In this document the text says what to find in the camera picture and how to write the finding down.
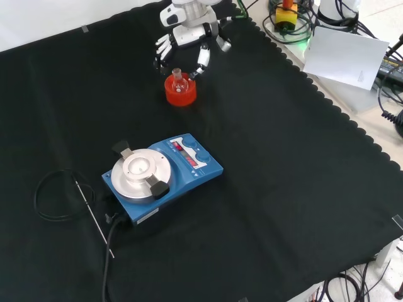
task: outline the metal rod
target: metal rod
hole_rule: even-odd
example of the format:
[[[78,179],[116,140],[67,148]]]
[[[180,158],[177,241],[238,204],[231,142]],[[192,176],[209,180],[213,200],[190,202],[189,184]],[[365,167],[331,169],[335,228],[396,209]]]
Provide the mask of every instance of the metal rod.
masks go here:
[[[77,182],[76,179],[74,179],[74,181],[76,182],[76,185],[77,185],[77,187],[78,187],[78,190],[80,190],[81,196],[82,196],[82,198],[84,198],[84,201],[86,202],[87,208],[88,208],[89,212],[91,213],[91,216],[93,217],[93,220],[94,220],[96,226],[98,227],[99,232],[101,233],[101,236],[102,236],[102,238],[103,238],[103,241],[105,242],[105,244],[108,244],[108,242],[106,241],[105,236],[103,235],[103,232],[102,232],[102,230],[101,230],[101,227],[100,227],[99,224],[98,224],[98,221],[96,221],[96,219],[95,219],[95,216],[94,216],[93,211],[92,211],[91,208],[89,207],[89,204],[88,204],[88,202],[87,202],[87,199],[86,199],[84,193],[82,192],[82,190],[81,190],[81,188],[80,188],[80,185],[78,184],[78,182]],[[113,255],[113,252],[111,251],[111,249],[109,249],[109,253],[111,254],[112,258],[115,258],[115,256]]]

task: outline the white paper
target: white paper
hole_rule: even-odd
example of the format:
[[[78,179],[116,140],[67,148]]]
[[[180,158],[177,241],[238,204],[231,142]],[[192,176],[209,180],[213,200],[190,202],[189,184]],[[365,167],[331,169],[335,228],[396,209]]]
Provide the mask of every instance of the white paper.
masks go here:
[[[370,90],[389,42],[315,28],[305,51],[304,72]]]

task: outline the electronic device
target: electronic device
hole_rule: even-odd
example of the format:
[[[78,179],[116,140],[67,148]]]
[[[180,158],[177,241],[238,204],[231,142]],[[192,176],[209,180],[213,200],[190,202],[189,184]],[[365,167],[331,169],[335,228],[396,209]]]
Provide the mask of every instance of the electronic device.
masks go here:
[[[401,65],[389,74],[385,82],[391,85],[403,87],[403,65],[402,62],[394,60],[392,58],[384,57],[380,64],[377,77],[383,79],[393,68]]]
[[[281,31],[294,30],[297,25],[297,14],[293,11],[298,11],[298,4],[294,4],[293,0],[283,0],[282,8],[276,8],[275,30]]]
[[[102,178],[136,224],[223,172],[190,134],[147,149],[131,150],[127,142],[120,142],[113,150],[121,158]]]

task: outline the robot finger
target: robot finger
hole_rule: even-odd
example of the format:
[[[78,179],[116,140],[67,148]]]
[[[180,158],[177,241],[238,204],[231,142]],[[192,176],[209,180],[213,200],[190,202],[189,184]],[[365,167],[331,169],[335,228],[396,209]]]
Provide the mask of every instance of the robot finger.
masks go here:
[[[189,79],[194,81],[196,77],[202,74],[210,61],[210,47],[208,47],[207,43],[202,43],[200,47],[199,58],[197,60],[197,68],[189,75]]]
[[[166,40],[158,49],[157,49],[157,55],[162,53],[168,46],[171,46],[171,42],[169,40]]]
[[[171,52],[172,50],[172,45],[169,45],[167,48],[165,48],[165,50],[162,52],[161,54],[161,63],[165,63],[165,59],[167,59],[168,54]]]
[[[156,46],[163,44],[167,40],[169,40],[169,33],[158,39],[158,41],[156,41]]]
[[[227,52],[231,48],[231,41],[226,37],[222,27],[219,25],[219,34],[215,39],[217,45],[221,48],[223,52]]]

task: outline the table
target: table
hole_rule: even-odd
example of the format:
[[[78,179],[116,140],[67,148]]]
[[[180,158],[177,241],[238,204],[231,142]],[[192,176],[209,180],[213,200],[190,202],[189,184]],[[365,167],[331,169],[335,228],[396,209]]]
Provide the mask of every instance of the table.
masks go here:
[[[244,1],[246,6],[249,6],[252,2],[252,0]],[[249,15],[253,21],[256,22],[256,25],[263,31],[262,21],[268,15],[268,2],[262,0],[258,1],[249,9]],[[276,45],[281,48],[282,52],[287,54],[288,58],[294,65],[303,69],[304,58],[300,45],[282,45],[280,43],[276,43]],[[378,104],[375,106],[371,105],[375,94],[374,91],[366,92],[363,89],[358,89],[342,83],[337,84],[332,80],[318,78],[315,75],[309,75],[309,77],[313,80],[319,91],[325,94],[327,98],[331,99],[333,103],[341,109],[341,112],[346,113],[351,120],[355,121],[360,128],[364,129],[367,135],[371,136],[374,142],[390,156],[391,160],[398,163],[401,167],[403,166],[403,155],[401,152],[403,140],[397,134],[395,126],[381,117],[382,112],[380,111]],[[346,93],[349,94],[348,99],[343,98]],[[372,109],[356,109],[365,107],[372,107]],[[384,107],[386,110],[396,114],[401,110],[401,107],[394,102],[384,102]],[[377,264],[379,266],[383,266],[389,261],[396,246],[397,240],[394,240],[380,251],[377,259]],[[292,301],[303,301],[307,299],[317,286],[318,284],[313,285],[308,290],[294,297]]]
[[[118,234],[114,301],[286,301],[400,235],[390,219],[403,211],[400,169],[252,24],[225,27],[233,49],[212,47],[194,106],[168,105],[149,65],[165,5],[0,55],[3,300],[98,299],[104,246],[92,221],[50,225],[31,197],[44,173],[73,167],[99,193],[102,220],[110,192],[100,175],[121,138],[144,148],[192,133],[224,174],[158,223]],[[228,1],[217,6],[229,13]],[[197,55],[185,50],[174,65],[191,70]],[[51,210],[77,206],[57,200]]]

